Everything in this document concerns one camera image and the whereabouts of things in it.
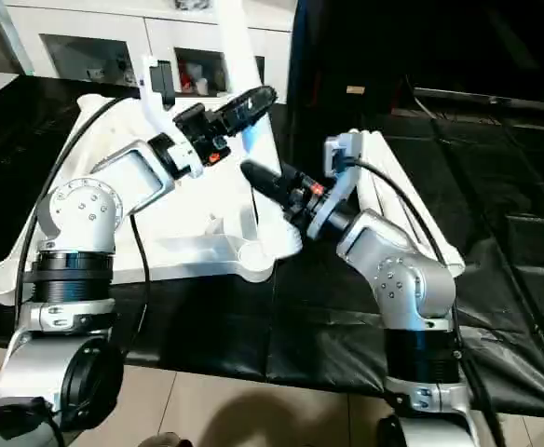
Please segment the cabinet door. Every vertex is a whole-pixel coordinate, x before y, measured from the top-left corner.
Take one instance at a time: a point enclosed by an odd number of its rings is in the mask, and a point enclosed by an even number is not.
[[[136,85],[150,54],[142,18],[8,7],[34,74]]]
[[[226,92],[218,25],[151,19],[145,23],[154,56],[171,63],[177,91],[189,84],[200,94],[205,90],[210,95]],[[291,34],[254,29],[249,33],[262,81],[276,89],[279,102],[285,102]],[[201,86],[197,85],[199,79],[205,80]]]

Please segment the tiled floor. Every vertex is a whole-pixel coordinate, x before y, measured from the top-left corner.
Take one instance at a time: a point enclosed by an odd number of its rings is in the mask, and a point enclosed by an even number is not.
[[[362,396],[128,366],[116,410],[73,446],[136,447],[176,431],[196,447],[373,447],[375,422],[389,413],[382,400]],[[483,418],[474,417],[482,447],[492,447]],[[544,419],[501,421],[509,447],[544,447]]]

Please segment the black cable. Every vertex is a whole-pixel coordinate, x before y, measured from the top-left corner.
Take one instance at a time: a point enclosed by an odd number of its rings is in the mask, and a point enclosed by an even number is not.
[[[396,184],[396,182],[390,179],[381,170],[357,158],[347,157],[345,158],[345,164],[347,166],[359,166],[360,168],[367,169],[373,175],[376,175],[377,177],[382,179],[384,182],[386,182],[394,190],[396,195],[404,202],[404,204],[407,206],[409,211],[414,215],[416,220],[419,222],[419,226],[421,226],[423,233],[425,233],[426,237],[428,238],[429,245],[431,246],[431,249],[436,253],[436,257],[438,258],[438,261],[440,262],[440,264],[446,265],[446,260],[443,257],[442,251],[440,250],[440,246],[438,245],[438,242],[436,241],[435,237],[431,234],[431,231],[429,231],[429,227],[426,224],[425,220],[423,219],[423,217],[421,217],[421,214],[419,213],[418,209],[413,204],[411,199],[406,195],[404,191],[402,191],[402,189]]]
[[[123,358],[125,358],[127,354],[130,352],[130,350],[133,348],[133,344],[135,343],[135,340],[137,339],[138,335],[142,331],[143,321],[145,320],[145,315],[148,310],[148,304],[150,303],[150,293],[151,293],[150,266],[148,265],[148,258],[145,255],[145,249],[143,248],[142,239],[140,238],[140,232],[138,231],[138,225],[135,222],[134,214],[130,215],[129,221],[131,222],[131,229],[133,230],[133,237],[135,237],[135,243],[137,244],[138,250],[140,251],[140,256],[142,256],[143,278],[144,278],[144,300],[143,300],[142,313],[139,314],[138,320],[136,323],[136,330],[134,331],[131,337],[131,341],[129,342],[127,349],[123,352]]]
[[[426,224],[425,220],[421,217],[421,214],[419,213],[418,209],[415,207],[415,205],[413,204],[411,199],[406,195],[406,193],[402,191],[402,189],[384,172],[370,165],[369,163],[365,163],[364,161],[361,161],[357,158],[351,158],[351,157],[347,158],[345,162],[347,166],[358,166],[360,168],[369,170],[373,175],[376,175],[377,177],[382,179],[384,182],[386,182],[392,189],[394,189],[394,192],[397,194],[397,196],[405,203],[409,211],[414,215],[416,220],[419,222],[419,225],[421,226],[421,229],[425,233],[425,236],[428,239],[429,245],[435,252],[436,257],[438,258],[438,261],[440,262],[440,264],[446,266],[446,262],[443,257],[442,250],[440,250],[440,246],[436,242],[435,237],[429,231],[428,225]],[[465,375],[467,376],[470,389],[473,392],[475,399],[480,403],[481,409],[483,411],[483,416],[485,417],[485,422],[487,423],[491,431],[491,434],[492,434],[492,437],[494,438],[494,442],[496,443],[496,446],[506,447],[506,440],[504,438],[502,427],[499,424],[499,420],[497,419],[496,411],[494,410],[491,404],[491,398],[489,396],[487,388],[485,387],[485,384],[483,383],[481,376],[479,375],[477,364],[475,363],[475,360],[472,357],[470,351],[466,351],[466,352],[464,351],[462,333],[460,331],[460,323],[458,319],[458,306],[456,301],[457,301],[457,297],[455,298],[452,304],[452,322],[453,322],[453,326],[455,330],[456,344],[462,356],[460,359],[462,369]]]

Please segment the black table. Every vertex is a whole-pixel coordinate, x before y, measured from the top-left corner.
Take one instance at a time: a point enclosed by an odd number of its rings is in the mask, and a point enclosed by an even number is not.
[[[128,88],[19,77],[0,91],[0,260],[25,223],[85,93]],[[291,147],[285,108],[271,113],[281,157],[320,174],[336,123],[312,111]],[[464,255],[457,279],[462,332],[496,408],[544,416],[544,132],[379,116],[380,129],[446,237]],[[239,277],[159,281],[129,362],[277,384],[382,393],[386,369],[377,305],[330,243],[306,243],[261,284]],[[129,341],[142,284],[112,288]],[[0,306],[0,346],[13,310]]]

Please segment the robotic arm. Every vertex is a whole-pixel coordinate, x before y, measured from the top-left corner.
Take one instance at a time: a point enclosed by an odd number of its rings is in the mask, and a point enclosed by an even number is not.
[[[451,308],[456,286],[448,269],[423,255],[397,225],[373,210],[353,212],[346,199],[357,183],[356,132],[325,145],[330,191],[289,165],[282,176],[251,161],[241,169],[252,186],[276,200],[310,238],[334,237],[336,253],[367,280],[385,325],[386,400],[395,415],[378,428],[381,446],[478,446],[469,392],[458,372]]]
[[[158,133],[107,157],[83,178],[50,192],[37,209],[34,286],[0,371],[0,447],[64,447],[97,427],[116,406],[123,356],[110,341],[116,321],[108,289],[115,231],[170,192],[184,175],[225,158],[226,136],[263,116],[276,100],[251,89],[217,111],[197,104],[172,121],[166,62],[151,61],[141,87],[144,114]]]

